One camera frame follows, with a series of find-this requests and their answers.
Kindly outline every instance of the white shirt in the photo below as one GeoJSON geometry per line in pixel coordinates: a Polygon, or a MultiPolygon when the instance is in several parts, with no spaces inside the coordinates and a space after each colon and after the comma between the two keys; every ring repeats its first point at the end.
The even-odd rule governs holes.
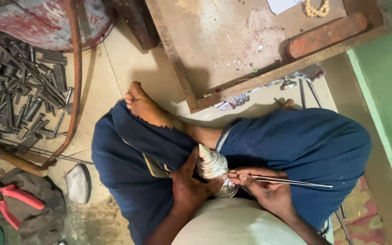
{"type": "Polygon", "coordinates": [[[252,200],[210,200],[172,245],[306,245],[289,226],[252,200]]]}

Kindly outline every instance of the silver vessel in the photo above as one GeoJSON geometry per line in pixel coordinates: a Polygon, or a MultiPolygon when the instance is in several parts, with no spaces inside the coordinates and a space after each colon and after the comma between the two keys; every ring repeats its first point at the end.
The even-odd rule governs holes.
{"type": "MultiPolygon", "coordinates": [[[[199,159],[197,163],[197,173],[204,180],[214,180],[228,171],[228,161],[225,156],[210,150],[199,144],[199,159]]],[[[215,198],[231,198],[238,191],[238,186],[229,179],[225,181],[222,188],[213,194],[215,198]]]]}

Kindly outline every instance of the pliers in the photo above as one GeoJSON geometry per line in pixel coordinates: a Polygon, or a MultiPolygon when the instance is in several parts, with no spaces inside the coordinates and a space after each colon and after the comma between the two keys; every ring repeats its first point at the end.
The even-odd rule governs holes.
{"type": "Polygon", "coordinates": [[[10,213],[3,196],[16,198],[39,210],[45,208],[45,204],[40,199],[29,194],[28,192],[17,189],[13,184],[9,184],[8,186],[0,186],[0,211],[7,222],[16,230],[19,229],[20,221],[12,213],[10,213]]]}

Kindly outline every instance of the bead necklace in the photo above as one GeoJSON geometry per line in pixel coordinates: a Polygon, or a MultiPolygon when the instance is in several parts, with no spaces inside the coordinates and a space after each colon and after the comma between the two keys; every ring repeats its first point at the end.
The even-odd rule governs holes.
{"type": "Polygon", "coordinates": [[[322,7],[318,10],[311,6],[310,0],[305,0],[304,5],[305,14],[310,18],[325,17],[329,13],[329,0],[324,0],[322,7]]]}

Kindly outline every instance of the hand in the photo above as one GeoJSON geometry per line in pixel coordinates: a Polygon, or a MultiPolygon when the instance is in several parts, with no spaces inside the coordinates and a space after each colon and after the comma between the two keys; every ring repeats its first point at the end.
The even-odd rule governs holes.
{"type": "Polygon", "coordinates": [[[286,173],[266,168],[243,167],[229,171],[228,176],[232,183],[246,186],[263,208],[280,219],[284,220],[296,215],[291,202],[289,184],[256,181],[250,175],[288,179],[286,173]]]}
{"type": "Polygon", "coordinates": [[[206,202],[206,199],[223,186],[226,175],[207,184],[193,178],[197,164],[199,147],[195,147],[188,160],[180,169],[171,174],[173,180],[173,209],[187,213],[195,213],[206,202]]]}

